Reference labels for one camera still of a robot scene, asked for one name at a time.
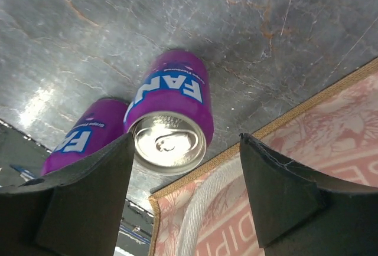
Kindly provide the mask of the tan canvas tote bag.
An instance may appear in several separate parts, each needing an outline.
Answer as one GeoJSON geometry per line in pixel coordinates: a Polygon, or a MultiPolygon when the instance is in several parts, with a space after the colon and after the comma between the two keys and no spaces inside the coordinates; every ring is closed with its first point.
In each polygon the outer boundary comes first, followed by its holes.
{"type": "MultiPolygon", "coordinates": [[[[267,124],[255,137],[296,161],[350,182],[377,186],[377,61],[373,60],[267,124]]],[[[210,182],[195,255],[263,255],[234,145],[149,197],[150,255],[176,255],[187,209],[210,182]]]]}

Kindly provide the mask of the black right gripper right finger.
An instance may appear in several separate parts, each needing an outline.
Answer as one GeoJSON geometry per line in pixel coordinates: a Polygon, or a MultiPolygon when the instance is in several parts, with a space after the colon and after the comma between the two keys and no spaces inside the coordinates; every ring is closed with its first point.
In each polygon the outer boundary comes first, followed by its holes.
{"type": "Polygon", "coordinates": [[[240,136],[258,244],[266,255],[376,255],[377,189],[335,178],[240,136]]]}

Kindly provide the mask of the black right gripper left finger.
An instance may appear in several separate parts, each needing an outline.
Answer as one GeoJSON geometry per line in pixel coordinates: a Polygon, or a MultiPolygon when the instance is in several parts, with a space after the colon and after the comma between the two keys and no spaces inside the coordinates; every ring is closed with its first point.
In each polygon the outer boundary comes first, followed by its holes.
{"type": "Polygon", "coordinates": [[[134,141],[103,149],[20,186],[1,188],[2,255],[113,255],[134,141]]]}

